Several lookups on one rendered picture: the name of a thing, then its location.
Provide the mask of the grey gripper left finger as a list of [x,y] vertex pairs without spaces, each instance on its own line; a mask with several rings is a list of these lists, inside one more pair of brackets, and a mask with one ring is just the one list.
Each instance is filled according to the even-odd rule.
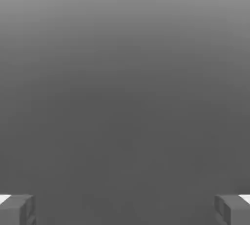
[[35,196],[0,194],[0,225],[37,225]]

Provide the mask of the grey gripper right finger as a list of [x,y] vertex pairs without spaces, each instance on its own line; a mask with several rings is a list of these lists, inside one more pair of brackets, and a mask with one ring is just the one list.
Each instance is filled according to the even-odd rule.
[[219,225],[250,225],[250,194],[215,195],[214,209]]

